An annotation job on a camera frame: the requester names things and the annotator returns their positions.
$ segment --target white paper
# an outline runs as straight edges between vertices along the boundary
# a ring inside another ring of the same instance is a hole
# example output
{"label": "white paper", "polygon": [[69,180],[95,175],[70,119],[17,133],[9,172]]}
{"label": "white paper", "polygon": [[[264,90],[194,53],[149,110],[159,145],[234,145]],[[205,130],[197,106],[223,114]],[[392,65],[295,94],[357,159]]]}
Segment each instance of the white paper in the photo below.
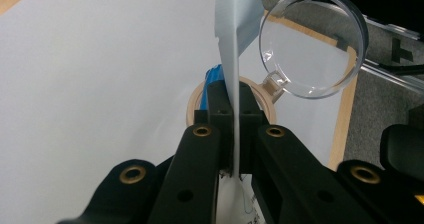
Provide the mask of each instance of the white paper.
{"label": "white paper", "polygon": [[234,169],[239,173],[239,56],[258,36],[264,14],[261,0],[216,0],[215,35],[219,38],[219,52],[228,96],[234,112]]}
{"label": "white paper", "polygon": [[[77,217],[115,165],[175,154],[189,97],[220,63],[214,12],[215,0],[22,0],[0,16],[0,222]],[[266,76],[257,40],[240,63]],[[336,97],[276,103],[324,164]]]}

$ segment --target blue object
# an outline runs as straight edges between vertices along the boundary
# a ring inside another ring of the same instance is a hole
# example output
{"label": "blue object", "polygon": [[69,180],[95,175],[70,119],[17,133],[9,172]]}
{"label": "blue object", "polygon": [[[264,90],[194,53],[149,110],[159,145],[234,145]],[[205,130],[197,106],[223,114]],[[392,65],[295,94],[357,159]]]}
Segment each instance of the blue object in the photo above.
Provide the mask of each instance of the blue object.
{"label": "blue object", "polygon": [[206,72],[205,84],[203,85],[202,99],[200,100],[200,106],[199,106],[200,110],[208,109],[208,100],[207,100],[208,85],[214,81],[221,81],[221,80],[224,80],[224,72],[222,71],[221,64],[212,67]]}

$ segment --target magnifying glass rim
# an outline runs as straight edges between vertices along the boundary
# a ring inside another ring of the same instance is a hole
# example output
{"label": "magnifying glass rim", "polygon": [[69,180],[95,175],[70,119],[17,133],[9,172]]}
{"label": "magnifying glass rim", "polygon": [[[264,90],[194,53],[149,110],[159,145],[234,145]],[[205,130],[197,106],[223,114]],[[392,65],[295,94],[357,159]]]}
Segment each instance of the magnifying glass rim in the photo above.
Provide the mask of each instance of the magnifying glass rim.
{"label": "magnifying glass rim", "polygon": [[[290,5],[298,3],[298,2],[302,2],[302,1],[306,1],[306,0],[280,0],[276,5],[274,5],[273,8],[270,9],[270,11],[266,14],[265,18],[263,19],[263,21],[261,23],[261,28],[260,28],[260,32],[259,32],[259,52],[260,52],[260,55],[261,55],[262,63],[263,63],[263,65],[264,65],[264,67],[265,67],[265,69],[267,70],[268,73],[272,72],[272,70],[268,70],[267,65],[266,65],[267,61],[266,61],[266,59],[264,59],[263,53],[262,53],[262,47],[263,47],[262,32],[263,32],[264,26],[265,26],[265,24],[268,20],[268,17],[269,17],[269,15],[271,15],[271,13],[273,13],[273,10],[277,6],[279,7],[279,9],[282,9],[281,13],[284,13],[284,11]],[[357,40],[358,40],[358,50],[356,50],[357,56],[356,56],[355,65],[346,75],[344,75],[341,79],[339,79],[332,86],[329,86],[328,88],[320,88],[321,90],[324,89],[326,91],[324,92],[324,94],[319,95],[319,96],[305,96],[305,95],[298,94],[298,93],[290,90],[290,85],[288,85],[289,86],[288,88],[287,88],[287,86],[282,87],[285,92],[288,92],[288,93],[290,93],[294,96],[306,98],[306,99],[321,99],[321,98],[329,97],[329,96],[336,94],[338,91],[342,90],[345,86],[347,86],[350,83],[350,81],[357,75],[357,73],[361,69],[362,63],[365,60],[365,52],[366,52],[366,48],[367,48],[367,45],[368,45],[368,31],[366,29],[366,24],[365,24],[365,21],[363,20],[362,14],[348,0],[329,0],[329,1],[334,3],[336,5],[336,7],[341,8],[342,11],[344,11],[349,16],[349,18],[352,20],[352,23],[353,23],[355,31],[356,31]],[[282,69],[281,66],[280,66],[280,63],[278,63],[275,60],[274,60],[274,62],[275,62],[274,63],[275,66],[278,66],[280,69]]]}

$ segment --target magnifying glass lens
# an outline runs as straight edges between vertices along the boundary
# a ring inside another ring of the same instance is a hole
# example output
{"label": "magnifying glass lens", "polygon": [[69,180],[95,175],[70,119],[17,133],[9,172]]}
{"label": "magnifying glass lens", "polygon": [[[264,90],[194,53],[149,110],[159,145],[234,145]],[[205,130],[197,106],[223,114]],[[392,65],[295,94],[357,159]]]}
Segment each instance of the magnifying glass lens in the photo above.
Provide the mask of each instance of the magnifying glass lens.
{"label": "magnifying glass lens", "polygon": [[262,22],[259,44],[264,67],[285,92],[318,99],[357,75],[368,32],[348,0],[281,0]]}

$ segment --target gray carpet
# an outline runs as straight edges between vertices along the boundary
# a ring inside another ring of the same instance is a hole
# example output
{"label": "gray carpet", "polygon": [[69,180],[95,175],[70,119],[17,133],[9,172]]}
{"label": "gray carpet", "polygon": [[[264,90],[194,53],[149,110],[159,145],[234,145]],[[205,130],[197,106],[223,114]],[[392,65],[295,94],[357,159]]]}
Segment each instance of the gray carpet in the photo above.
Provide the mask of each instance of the gray carpet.
{"label": "gray carpet", "polygon": [[[269,10],[279,0],[262,0]],[[367,24],[370,38],[366,58],[388,65],[424,63],[424,43]],[[413,60],[393,61],[392,41],[400,40],[401,48],[411,51]],[[379,148],[382,131],[392,124],[408,124],[408,111],[424,103],[424,95],[406,89],[366,71],[358,74],[352,116],[344,159],[358,159],[380,166]]]}

